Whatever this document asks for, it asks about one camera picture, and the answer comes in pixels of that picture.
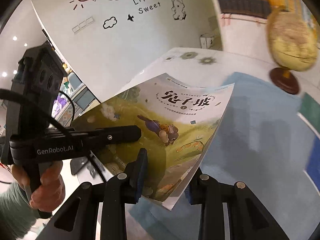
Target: book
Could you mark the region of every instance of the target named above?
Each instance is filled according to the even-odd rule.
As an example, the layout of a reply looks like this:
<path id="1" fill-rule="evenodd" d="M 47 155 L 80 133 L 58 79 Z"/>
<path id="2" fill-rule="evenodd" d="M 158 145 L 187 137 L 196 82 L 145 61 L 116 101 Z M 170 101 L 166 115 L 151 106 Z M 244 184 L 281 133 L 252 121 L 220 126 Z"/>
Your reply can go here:
<path id="1" fill-rule="evenodd" d="M 72 123 L 75 130 L 137 125 L 135 143 L 109 145 L 98 159 L 113 175 L 148 152 L 143 196 L 171 210 L 202 161 L 221 122 L 233 84 L 192 87 L 164 73 L 96 106 Z"/>
<path id="2" fill-rule="evenodd" d="M 316 135 L 304 172 L 320 195 L 320 105 L 308 93 L 303 96 L 298 116 Z"/>

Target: ceiling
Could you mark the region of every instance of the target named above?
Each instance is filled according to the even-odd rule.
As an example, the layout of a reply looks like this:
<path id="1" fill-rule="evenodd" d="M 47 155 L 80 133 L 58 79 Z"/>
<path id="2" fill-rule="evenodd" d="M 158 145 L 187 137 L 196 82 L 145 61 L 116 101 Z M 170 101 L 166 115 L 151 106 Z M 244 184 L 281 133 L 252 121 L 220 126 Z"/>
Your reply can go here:
<path id="1" fill-rule="evenodd" d="M 11 88 L 13 71 L 17 70 L 17 63 L 26 49 L 39 46 L 45 41 L 31 0 L 23 0 L 0 34 L 0 88 Z M 6 77 L 2 76 L 3 72 L 7 73 Z"/>

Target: black cable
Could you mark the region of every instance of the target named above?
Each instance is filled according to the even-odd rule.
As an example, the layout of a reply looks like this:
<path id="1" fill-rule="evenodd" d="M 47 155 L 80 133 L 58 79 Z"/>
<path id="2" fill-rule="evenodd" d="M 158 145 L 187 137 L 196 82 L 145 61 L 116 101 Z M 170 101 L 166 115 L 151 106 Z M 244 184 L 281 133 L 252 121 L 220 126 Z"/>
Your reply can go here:
<path id="1" fill-rule="evenodd" d="M 70 101 L 70 104 L 72 105 L 72 117 L 71 117 L 71 122 L 70 122 L 70 126 L 71 126 L 71 123 L 72 121 L 75 119 L 75 112 L 76 112 L 76 109 L 75 109 L 75 104 L 73 103 L 72 99 L 63 91 L 59 91 L 60 93 L 62 93 L 63 95 L 66 96 L 66 98 L 68 98 L 68 100 Z"/>
<path id="2" fill-rule="evenodd" d="M 5 182 L 5 181 L 0 180 L 0 183 L 3 183 L 3 184 L 11 184 L 12 182 Z"/>
<path id="3" fill-rule="evenodd" d="M 37 106 L 34 102 L 31 102 L 29 99 L 27 99 L 25 96 L 18 94 L 16 92 L 7 90 L 7 89 L 0 89 L 0 99 L 12 101 L 15 103 L 18 103 L 20 105 L 25 105 L 34 108 L 38 113 L 47 119 L 55 128 L 57 128 L 60 132 L 62 132 L 65 136 L 70 138 L 72 140 L 72 135 L 68 132 L 66 128 L 64 128 L 60 123 L 58 123 L 57 120 L 55 120 L 52 116 L 48 115 L 46 112 L 44 112 L 39 106 Z M 87 156 L 88 160 L 91 162 L 92 166 L 96 169 L 98 172 L 100 178 L 103 182 L 107 182 L 104 178 L 101 170 L 97 166 L 97 164 L 94 162 L 91 156 Z"/>
<path id="4" fill-rule="evenodd" d="M 102 171 L 100 170 L 100 168 L 98 167 L 98 165 L 96 164 L 96 162 L 94 161 L 94 159 L 90 156 L 87 156 L 88 160 L 90 161 L 91 165 L 96 169 L 97 173 L 99 174 L 100 178 L 102 179 L 102 181 L 104 183 L 107 182 L 107 180 L 105 179 L 105 177 L 102 174 Z"/>

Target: bird drawing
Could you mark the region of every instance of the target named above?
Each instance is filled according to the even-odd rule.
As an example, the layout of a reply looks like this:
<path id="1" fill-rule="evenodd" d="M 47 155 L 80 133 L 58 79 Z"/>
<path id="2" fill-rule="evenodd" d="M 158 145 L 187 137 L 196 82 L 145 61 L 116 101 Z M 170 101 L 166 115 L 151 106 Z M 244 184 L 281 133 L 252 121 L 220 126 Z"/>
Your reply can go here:
<path id="1" fill-rule="evenodd" d="M 130 16 L 130 14 L 128 14 L 128 21 L 132 21 L 133 22 L 134 21 L 133 18 L 134 18 L 134 16 Z"/>
<path id="2" fill-rule="evenodd" d="M 174 141 L 179 137 L 178 128 L 176 128 L 173 124 L 160 124 L 159 121 L 150 120 L 143 115 L 137 115 L 137 117 L 145 122 L 148 130 L 158 135 L 165 146 L 168 146 L 169 144 L 172 145 Z"/>

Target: green sleeve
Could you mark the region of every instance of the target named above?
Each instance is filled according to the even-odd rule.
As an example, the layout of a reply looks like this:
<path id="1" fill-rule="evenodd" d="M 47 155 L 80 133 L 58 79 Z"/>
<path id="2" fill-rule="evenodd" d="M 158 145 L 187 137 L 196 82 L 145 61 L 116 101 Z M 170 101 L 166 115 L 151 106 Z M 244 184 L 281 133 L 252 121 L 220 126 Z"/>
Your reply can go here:
<path id="1" fill-rule="evenodd" d="M 32 209 L 17 182 L 0 194 L 0 221 L 0 236 L 6 236 L 4 239 L 10 240 L 23 238 L 36 223 Z"/>

